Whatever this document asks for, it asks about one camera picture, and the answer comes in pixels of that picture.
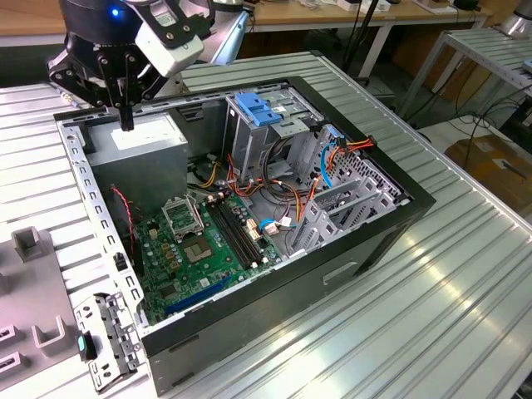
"robotic arm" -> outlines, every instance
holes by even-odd
[[[500,25],[499,30],[515,39],[528,37],[532,32],[532,0],[521,0],[514,13]]]
[[[60,0],[66,48],[47,63],[48,76],[93,106],[116,108],[122,130],[130,131],[133,106],[153,98],[169,77],[198,59],[203,41],[215,36],[217,6],[239,21],[239,29],[230,32],[236,35],[231,46],[238,49],[247,20],[243,0],[229,8],[226,0],[218,1],[223,3],[207,0],[206,17],[186,15],[180,0]]]

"motherboard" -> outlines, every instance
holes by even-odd
[[[155,324],[281,261],[234,194],[196,204],[179,199],[135,225],[142,252],[144,310]]]

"aluminum extrusion table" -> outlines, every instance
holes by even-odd
[[[437,202],[357,281],[165,397],[510,397],[532,369],[532,229],[324,57],[198,66],[192,91],[300,74]],[[0,89],[0,239],[48,229],[73,306],[112,288],[46,85]],[[2,399],[95,397],[79,357]],[[104,397],[154,397],[146,366]]]
[[[494,28],[448,31],[440,35],[410,85],[399,112],[401,117],[405,116],[421,85],[446,46],[455,48],[456,54],[441,74],[433,91],[438,91],[445,84],[462,57],[469,57],[498,76],[501,83],[506,81],[518,90],[523,89],[525,94],[532,95],[532,74],[523,68],[523,61],[532,58],[532,38],[512,39]],[[494,95],[499,89],[500,85],[495,85],[491,94]],[[490,101],[491,99],[488,98],[483,108],[487,108]]]

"blue drive bay latch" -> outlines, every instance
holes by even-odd
[[[272,125],[281,121],[281,115],[273,112],[268,106],[268,102],[257,96],[256,93],[239,93],[234,96],[234,99],[256,126]]]

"blue pci slot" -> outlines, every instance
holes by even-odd
[[[172,313],[180,312],[181,310],[186,309],[187,307],[194,305],[197,302],[201,302],[208,297],[212,297],[215,293],[219,293],[224,289],[224,284],[230,278],[231,276],[227,276],[226,278],[218,281],[216,284],[211,285],[210,287],[207,287],[206,289],[203,289],[198,293],[190,295],[188,298],[181,299],[179,302],[176,303],[172,303],[170,306],[166,307],[165,316],[168,316]]]

